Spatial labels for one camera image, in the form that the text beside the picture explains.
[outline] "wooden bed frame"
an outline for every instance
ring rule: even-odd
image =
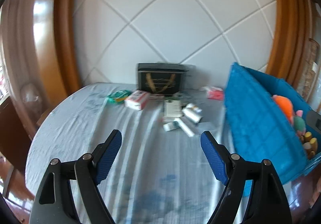
[[[17,114],[33,139],[47,115],[81,88],[74,53],[73,0],[5,0],[2,10],[4,75]],[[26,85],[41,98],[36,116],[23,102]]]
[[[310,0],[277,0],[273,47],[266,73],[299,85],[312,36]]]

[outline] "white tube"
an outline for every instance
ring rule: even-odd
[[[175,121],[188,137],[194,137],[197,134],[196,127],[186,117],[175,118]]]
[[[202,116],[199,115],[198,113],[194,112],[191,108],[184,108],[182,110],[183,114],[188,117],[190,120],[192,120],[194,123],[199,123],[201,120]]]
[[[200,114],[203,110],[193,103],[189,103],[186,108],[191,108],[194,112]]]

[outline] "wooden floor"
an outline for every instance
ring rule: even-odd
[[[304,212],[310,207],[309,200],[312,198],[320,177],[321,164],[307,176],[301,176],[293,182],[291,196],[288,199],[293,223],[298,223]]]
[[[0,154],[0,192],[3,194],[4,183],[11,163]],[[24,175],[14,170],[8,186],[8,196],[5,198],[9,208],[23,224],[29,223],[34,196],[26,188]]]

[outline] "white box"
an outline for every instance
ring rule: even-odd
[[[182,105],[179,100],[165,100],[164,102],[164,116],[165,117],[181,117]]]
[[[163,127],[166,132],[169,132],[169,131],[179,128],[179,124],[178,124],[178,122],[174,121],[174,122],[163,125]]]
[[[136,111],[142,110],[147,104],[149,96],[149,92],[136,90],[125,99],[125,106]]]

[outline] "green pom pom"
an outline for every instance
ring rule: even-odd
[[[296,131],[303,132],[305,130],[305,121],[302,117],[294,116],[293,118],[293,126]]]

